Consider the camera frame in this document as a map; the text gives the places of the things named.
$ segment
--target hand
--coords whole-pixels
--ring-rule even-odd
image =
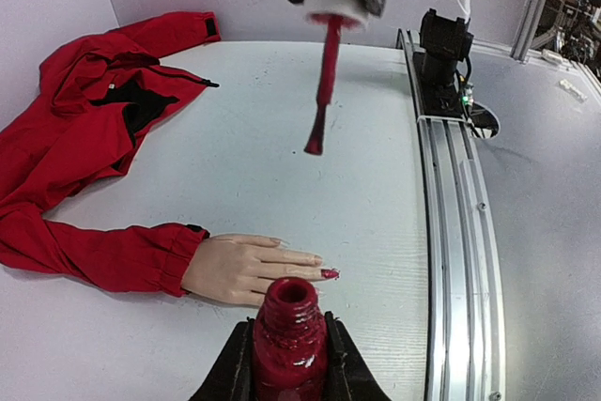
[[[246,235],[206,239],[196,250],[181,287],[215,301],[258,307],[276,279],[325,279],[321,257],[288,251],[281,244],[279,239]]]

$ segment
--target white table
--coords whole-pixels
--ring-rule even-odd
[[[321,46],[218,43],[164,59],[210,88],[146,139],[120,180],[64,202],[90,228],[163,222],[286,239],[342,272],[320,284],[392,400],[421,399],[428,320],[424,189],[400,51],[344,46],[325,155],[305,155]],[[0,270],[3,401],[186,401],[238,321],[195,298],[104,293]]]

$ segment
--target elastic cuff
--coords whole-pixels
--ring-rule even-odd
[[[173,241],[171,254],[165,259],[162,268],[162,291],[176,297],[187,294],[187,291],[181,288],[181,279],[190,266],[190,261],[198,246],[207,237],[208,232],[204,229],[197,232],[190,227],[182,226]]]

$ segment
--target fingernail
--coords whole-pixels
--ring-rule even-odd
[[[322,270],[321,277],[324,279],[338,279],[340,277],[340,271],[331,269],[331,270]]]

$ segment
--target red bottle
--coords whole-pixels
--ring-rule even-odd
[[[299,278],[271,284],[253,336],[258,401],[321,399],[328,370],[328,333],[311,284]]]

